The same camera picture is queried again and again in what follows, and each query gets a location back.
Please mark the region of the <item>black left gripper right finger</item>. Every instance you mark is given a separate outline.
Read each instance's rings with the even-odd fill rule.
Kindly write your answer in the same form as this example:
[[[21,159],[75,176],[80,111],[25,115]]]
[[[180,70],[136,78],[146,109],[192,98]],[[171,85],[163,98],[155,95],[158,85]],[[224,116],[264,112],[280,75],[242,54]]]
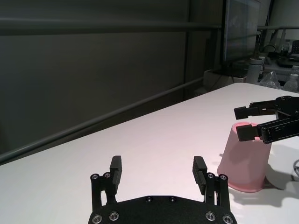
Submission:
[[[204,202],[230,211],[228,177],[224,174],[216,176],[208,172],[205,161],[201,156],[194,156],[192,172],[199,190],[204,196]]]

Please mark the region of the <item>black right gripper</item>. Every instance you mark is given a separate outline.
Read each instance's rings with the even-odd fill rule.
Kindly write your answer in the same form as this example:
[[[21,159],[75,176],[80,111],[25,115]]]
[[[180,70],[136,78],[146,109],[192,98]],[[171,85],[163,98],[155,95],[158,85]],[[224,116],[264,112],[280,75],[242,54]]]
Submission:
[[[299,135],[299,97],[282,96],[275,100],[252,102],[248,107],[234,109],[235,118],[275,115],[277,120],[236,127],[240,142],[259,138],[263,143],[273,143]]]

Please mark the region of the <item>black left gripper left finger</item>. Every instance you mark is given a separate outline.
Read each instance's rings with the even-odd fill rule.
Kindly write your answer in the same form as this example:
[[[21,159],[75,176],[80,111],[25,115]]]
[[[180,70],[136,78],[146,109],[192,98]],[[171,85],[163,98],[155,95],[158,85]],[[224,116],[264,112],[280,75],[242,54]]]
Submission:
[[[92,210],[96,211],[102,207],[101,192],[106,194],[107,205],[117,203],[116,194],[122,174],[121,156],[112,157],[110,168],[102,176],[92,174],[90,177],[92,188]]]

